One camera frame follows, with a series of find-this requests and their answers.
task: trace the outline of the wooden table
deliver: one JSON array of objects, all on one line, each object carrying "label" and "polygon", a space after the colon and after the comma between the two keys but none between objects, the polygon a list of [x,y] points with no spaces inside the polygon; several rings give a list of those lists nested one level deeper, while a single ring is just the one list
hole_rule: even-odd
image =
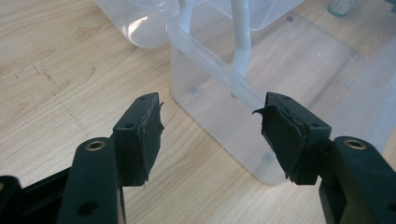
[{"label": "wooden table", "polygon": [[[0,175],[26,187],[61,171],[157,91],[162,148],[147,185],[124,190],[128,223],[325,222],[318,185],[263,184],[173,100],[168,45],[131,45],[93,1],[1,5]],[[395,167],[395,132],[384,156]]]}]

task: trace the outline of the plastic handle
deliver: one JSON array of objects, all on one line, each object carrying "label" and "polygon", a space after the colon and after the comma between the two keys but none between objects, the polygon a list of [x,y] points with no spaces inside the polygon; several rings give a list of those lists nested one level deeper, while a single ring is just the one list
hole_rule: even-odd
[{"label": "plastic handle", "polygon": [[[251,52],[249,0],[230,1],[233,13],[233,34],[235,37],[233,70],[245,77]],[[178,0],[178,2],[180,6],[179,27],[189,34],[193,0]]]}]

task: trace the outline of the transparent plastic box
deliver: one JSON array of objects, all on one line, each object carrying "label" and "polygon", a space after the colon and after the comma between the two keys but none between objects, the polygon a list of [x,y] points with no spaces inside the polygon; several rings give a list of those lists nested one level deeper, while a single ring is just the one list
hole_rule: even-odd
[{"label": "transparent plastic box", "polygon": [[359,137],[379,150],[387,143],[396,124],[392,4],[360,0],[338,18],[318,0],[169,0],[158,10],[127,3],[165,16],[175,100],[261,181],[285,180],[262,118],[252,115],[268,91],[313,111],[332,138]]}]

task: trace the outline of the clear plastic container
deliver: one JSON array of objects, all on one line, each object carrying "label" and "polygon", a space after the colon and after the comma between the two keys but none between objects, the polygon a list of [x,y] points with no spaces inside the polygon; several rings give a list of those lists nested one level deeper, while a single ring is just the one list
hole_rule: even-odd
[{"label": "clear plastic container", "polygon": [[259,16],[259,7],[251,6],[261,3],[167,3],[177,102],[269,184],[285,176],[261,136],[262,118],[251,114],[264,106],[268,91],[313,111],[332,126],[332,137],[359,137],[382,150],[396,126],[392,5],[360,0],[341,19],[326,2],[305,0],[294,8],[300,2],[269,1]]}]

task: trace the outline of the table surface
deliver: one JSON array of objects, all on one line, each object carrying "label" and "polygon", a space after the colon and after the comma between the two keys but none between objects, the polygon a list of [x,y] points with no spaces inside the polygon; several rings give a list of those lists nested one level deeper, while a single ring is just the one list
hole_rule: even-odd
[{"label": "table surface", "polygon": [[[3,1],[0,175],[26,187],[69,167],[157,91],[162,148],[147,185],[124,189],[128,223],[325,223],[318,184],[263,184],[173,100],[169,62],[168,45],[133,46],[93,1]],[[396,132],[383,155],[396,167]]]}]

